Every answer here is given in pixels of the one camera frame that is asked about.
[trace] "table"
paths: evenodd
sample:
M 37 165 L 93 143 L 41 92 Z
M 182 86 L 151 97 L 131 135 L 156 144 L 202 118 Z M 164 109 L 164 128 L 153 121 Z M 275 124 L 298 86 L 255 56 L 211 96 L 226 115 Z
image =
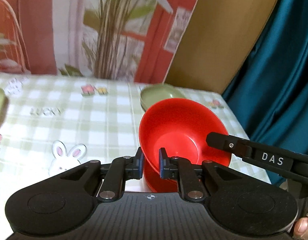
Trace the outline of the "table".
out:
M 4 89 L 12 78 L 23 77 L 0 73 L 0 87 Z M 120 156 L 134 156 L 140 145 L 138 127 L 144 111 L 139 96 L 145 84 L 49 75 L 29 75 L 22 83 L 21 93 L 9 96 L 6 119 L 0 128 L 0 240 L 12 233 L 4 213 L 6 200 L 17 190 L 49 177 L 55 140 L 62 141 L 68 150 L 75 144 L 85 144 L 87 154 L 81 163 L 94 159 L 110 163 Z M 88 84 L 106 87 L 108 94 L 83 97 L 81 86 Z M 211 109 L 230 135 L 248 139 L 221 95 L 179 90 Z M 224 108 L 213 108 L 213 100 Z M 270 183 L 265 170 L 234 155 L 230 168 Z M 130 180 L 126 189 L 146 191 L 147 187 L 142 180 Z

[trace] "screw head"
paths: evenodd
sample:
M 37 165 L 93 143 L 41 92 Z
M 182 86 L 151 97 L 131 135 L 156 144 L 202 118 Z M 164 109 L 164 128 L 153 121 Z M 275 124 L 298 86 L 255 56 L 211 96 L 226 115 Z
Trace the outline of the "screw head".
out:
M 115 193 L 113 191 L 105 190 L 102 191 L 99 196 L 104 199 L 112 199 L 115 197 Z
M 190 191 L 187 195 L 190 198 L 194 198 L 194 199 L 202 198 L 204 196 L 203 192 L 198 191 L 198 190 Z

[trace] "wooden board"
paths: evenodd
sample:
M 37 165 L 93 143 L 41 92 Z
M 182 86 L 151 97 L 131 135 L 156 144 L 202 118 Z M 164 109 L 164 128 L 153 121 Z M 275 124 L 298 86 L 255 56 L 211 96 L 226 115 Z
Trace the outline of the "wooden board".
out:
M 166 83 L 222 93 L 261 34 L 277 0 L 198 0 Z

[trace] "white rabbit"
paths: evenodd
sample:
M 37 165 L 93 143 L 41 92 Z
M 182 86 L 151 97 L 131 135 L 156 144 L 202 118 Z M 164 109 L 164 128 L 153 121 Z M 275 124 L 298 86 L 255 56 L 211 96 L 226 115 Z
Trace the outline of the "white rabbit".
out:
M 84 144 L 77 144 L 67 153 L 65 145 L 61 141 L 55 141 L 52 145 L 55 159 L 48 169 L 48 174 L 52 177 L 79 166 L 81 164 L 79 160 L 85 156 L 86 152 L 87 148 Z

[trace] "teal curtain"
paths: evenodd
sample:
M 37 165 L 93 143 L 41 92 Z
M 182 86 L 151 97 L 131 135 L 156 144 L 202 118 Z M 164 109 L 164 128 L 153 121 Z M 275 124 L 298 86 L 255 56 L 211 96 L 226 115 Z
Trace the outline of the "teal curtain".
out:
M 308 155 L 308 0 L 278 0 L 223 97 L 252 141 Z

